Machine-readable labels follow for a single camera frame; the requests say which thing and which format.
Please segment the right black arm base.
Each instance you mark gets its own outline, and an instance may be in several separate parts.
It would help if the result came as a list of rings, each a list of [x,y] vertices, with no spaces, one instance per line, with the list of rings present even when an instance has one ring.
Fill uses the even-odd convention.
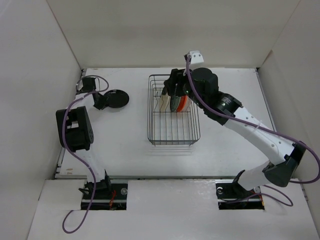
[[[264,210],[263,199],[255,191],[245,190],[238,184],[244,170],[237,174],[232,182],[216,183],[216,196],[219,210]]]

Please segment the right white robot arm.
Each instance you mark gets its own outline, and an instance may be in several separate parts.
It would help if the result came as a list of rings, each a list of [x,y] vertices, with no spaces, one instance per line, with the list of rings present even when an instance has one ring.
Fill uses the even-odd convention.
[[[218,76],[208,68],[190,72],[191,87],[184,69],[172,69],[164,81],[170,97],[189,97],[208,118],[238,133],[259,149],[267,162],[250,170],[242,170],[233,180],[231,191],[243,197],[255,187],[274,184],[286,187],[300,164],[306,149],[293,141],[263,131],[264,126],[242,103],[228,93],[219,91]]]

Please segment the black plate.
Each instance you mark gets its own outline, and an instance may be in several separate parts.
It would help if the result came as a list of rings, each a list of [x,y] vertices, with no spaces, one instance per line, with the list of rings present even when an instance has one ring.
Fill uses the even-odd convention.
[[[129,103],[129,95],[120,89],[112,89],[103,95],[102,108],[120,109]]]

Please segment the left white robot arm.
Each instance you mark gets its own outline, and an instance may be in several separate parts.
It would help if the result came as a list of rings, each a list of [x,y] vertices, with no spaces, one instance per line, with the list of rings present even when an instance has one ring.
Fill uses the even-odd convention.
[[[55,113],[61,146],[86,167],[87,183],[80,191],[86,195],[96,193],[102,199],[111,195],[113,187],[93,151],[94,131],[88,111],[97,106],[102,99],[101,92],[108,88],[105,78],[84,76],[76,84],[74,100]]]

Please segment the clear glass plate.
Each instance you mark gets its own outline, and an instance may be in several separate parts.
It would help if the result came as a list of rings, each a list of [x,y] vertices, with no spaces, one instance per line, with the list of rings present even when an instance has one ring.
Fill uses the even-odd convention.
[[[187,107],[187,111],[190,111],[190,110],[191,110],[192,104],[193,104],[193,101],[192,101],[192,100],[189,100],[189,102],[188,102],[188,107]]]

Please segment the orange plate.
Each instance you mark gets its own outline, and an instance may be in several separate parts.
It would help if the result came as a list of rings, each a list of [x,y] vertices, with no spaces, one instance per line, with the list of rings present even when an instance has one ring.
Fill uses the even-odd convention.
[[[189,98],[188,96],[181,96],[179,105],[176,109],[177,112],[185,112],[188,109],[189,106]]]

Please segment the cream plate with flowers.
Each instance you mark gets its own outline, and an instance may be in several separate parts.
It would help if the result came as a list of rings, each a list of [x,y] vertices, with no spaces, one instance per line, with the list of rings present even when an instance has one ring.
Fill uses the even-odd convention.
[[[159,111],[161,113],[166,112],[170,101],[171,101],[171,97],[168,94],[167,88],[164,86],[162,91],[161,91],[161,95],[160,95],[160,98],[159,98],[159,105],[158,105],[159,106]]]

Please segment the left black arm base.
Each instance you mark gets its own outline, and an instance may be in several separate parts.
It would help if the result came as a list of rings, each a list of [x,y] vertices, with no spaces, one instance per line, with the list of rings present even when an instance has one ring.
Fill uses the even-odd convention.
[[[88,182],[83,188],[78,190],[82,193],[80,209],[86,210],[90,204],[94,184]],[[96,184],[96,190],[91,203],[90,210],[103,211],[122,211],[127,209],[128,184],[116,182],[103,185],[101,182]]]

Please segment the blue patterned plate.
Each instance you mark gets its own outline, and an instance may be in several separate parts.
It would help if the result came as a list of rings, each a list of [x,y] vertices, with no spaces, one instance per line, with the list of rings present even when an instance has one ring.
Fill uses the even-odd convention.
[[[170,98],[170,111],[171,112],[177,112],[178,111],[178,108],[179,108],[179,105],[180,105],[180,102],[181,102],[181,97],[179,96],[172,96]]]

